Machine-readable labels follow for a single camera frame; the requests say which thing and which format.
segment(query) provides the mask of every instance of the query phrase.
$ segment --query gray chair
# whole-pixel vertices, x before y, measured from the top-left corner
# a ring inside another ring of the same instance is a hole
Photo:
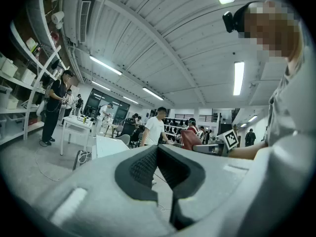
[[[118,140],[122,140],[126,145],[129,144],[130,136],[128,134],[124,134],[121,137],[116,137]]]
[[[119,125],[117,128],[115,128],[115,131],[117,132],[117,134],[119,135],[119,132],[122,132],[123,131],[123,126],[122,125]]]

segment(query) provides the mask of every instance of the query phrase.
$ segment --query black shirt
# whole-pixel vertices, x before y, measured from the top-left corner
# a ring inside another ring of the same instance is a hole
[[[66,85],[63,81],[56,80],[53,82],[51,89],[54,91],[54,93],[59,97],[65,97],[66,95]],[[47,110],[52,112],[54,110],[58,111],[60,110],[61,102],[57,99],[54,99],[52,97],[49,97],[49,101],[47,103]]]

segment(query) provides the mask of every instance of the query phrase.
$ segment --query white table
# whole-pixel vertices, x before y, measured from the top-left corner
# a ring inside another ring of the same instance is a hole
[[[114,155],[129,150],[129,147],[121,140],[97,135],[95,150],[96,152],[92,152],[92,159]]]
[[[70,143],[70,138],[71,138],[72,133],[84,135],[86,141],[83,146],[83,150],[86,151],[88,138],[89,138],[90,130],[92,128],[93,123],[89,120],[86,120],[86,123],[83,123],[82,121],[78,120],[78,117],[75,115],[65,117],[63,118],[63,120],[64,120],[64,126],[63,126],[63,133],[61,135],[62,139],[61,139],[60,155],[61,156],[63,155],[65,130],[69,131],[68,143]]]

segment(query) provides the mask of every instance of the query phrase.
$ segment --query floor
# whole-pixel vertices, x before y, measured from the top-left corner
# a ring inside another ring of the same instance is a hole
[[[42,129],[40,129],[29,133],[27,140],[15,139],[4,144],[0,150],[0,170],[8,187],[12,193],[23,198],[30,205],[55,181],[63,179],[73,171],[77,152],[82,150],[80,142],[84,140],[80,136],[72,136],[70,144],[65,140],[64,155],[61,156],[61,133],[62,127],[57,125],[53,133],[53,138],[56,141],[48,147],[39,145],[42,134]],[[111,136],[110,129],[106,136]],[[91,151],[92,145],[94,145],[94,139],[89,137],[88,151]],[[155,174],[160,177],[154,175],[157,183],[153,186],[153,190],[158,193],[158,203],[165,208],[171,208],[172,190],[165,182],[159,169],[156,170]],[[160,205],[158,210],[161,211],[163,219],[168,221],[170,210],[164,210]]]

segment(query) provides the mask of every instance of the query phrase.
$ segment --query table leg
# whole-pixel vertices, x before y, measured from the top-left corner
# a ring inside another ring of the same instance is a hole
[[[64,149],[64,135],[65,135],[65,128],[66,128],[66,124],[67,124],[67,121],[64,121],[64,125],[63,125],[63,133],[61,135],[61,147],[60,147],[60,155],[62,156],[64,153],[63,153],[63,149]]]

